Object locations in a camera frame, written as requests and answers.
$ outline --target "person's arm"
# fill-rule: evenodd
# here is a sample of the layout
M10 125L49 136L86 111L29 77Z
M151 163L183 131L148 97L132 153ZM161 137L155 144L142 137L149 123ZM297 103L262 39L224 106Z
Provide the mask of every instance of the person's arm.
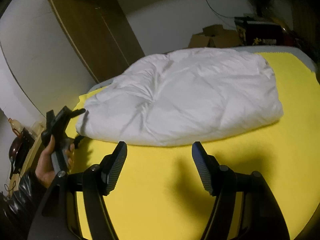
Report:
M0 199L0 239L27 239L28 232L44 193L52 183L55 174L51 162L54 150L54 137L42 151L35 171L26 171L17 191L5 201ZM70 146L69 163L74 145Z

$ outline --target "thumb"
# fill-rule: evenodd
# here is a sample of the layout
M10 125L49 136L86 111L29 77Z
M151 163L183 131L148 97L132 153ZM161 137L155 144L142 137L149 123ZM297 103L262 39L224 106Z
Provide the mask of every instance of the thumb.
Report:
M42 151L43 155L50 155L54 151L55 139L54 136L51 135L50 142L48 146Z

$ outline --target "human hand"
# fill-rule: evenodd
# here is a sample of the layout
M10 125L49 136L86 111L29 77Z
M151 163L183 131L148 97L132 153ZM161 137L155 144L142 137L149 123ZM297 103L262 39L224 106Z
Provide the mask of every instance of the human hand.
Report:
M55 140L54 140L54 136L52 135L48 146L42 151L40 155L38 165L36 168L36 177L38 178L39 182L46 188L48 188L51 185L55 177L53 165L51 161L51 154L54 151L54 145L55 145ZM74 149L75 149L75 145L72 143L70 145L70 151L67 150L65 152L65 154L67 154L68 156L69 167L72 166L73 164Z

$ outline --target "wire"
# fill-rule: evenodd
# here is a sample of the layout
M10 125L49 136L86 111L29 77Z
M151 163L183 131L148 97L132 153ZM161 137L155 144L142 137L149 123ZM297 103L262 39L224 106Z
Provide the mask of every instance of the wire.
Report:
M216 12L215 10L213 10L213 8L210 6L208 0L205 0L205 1L207 2L207 4L209 5L210 9L211 9L215 14L220 15L221 17L225 17L225 18L227 18L227 19L234 19L234 17L228 17L228 16L224 16L224 15L222 15L222 14L219 14L218 12Z
M13 190L14 190L15 187L16 187L16 181L14 181L12 183L12 188L11 189L9 189L9 186L7 184L4 184L4 189L9 193L9 198L11 198L10 192L12 191L12 193L13 193Z

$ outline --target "yellow tablecloth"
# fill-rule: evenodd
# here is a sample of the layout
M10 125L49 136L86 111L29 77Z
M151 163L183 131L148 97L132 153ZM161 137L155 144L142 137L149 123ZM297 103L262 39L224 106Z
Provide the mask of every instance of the yellow tablecloth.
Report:
M292 54L261 55L275 71L284 116L274 125L203 146L236 172L263 174L293 239L320 202L320 86L315 74ZM98 91L80 96L76 109ZM75 123L76 118L67 128L70 137L76 135ZM72 172L100 163L115 147L84 139ZM77 201L83 236L91 239L81 193ZM105 197L120 240L200 239L213 202L201 184L191 146L129 145L116 189Z

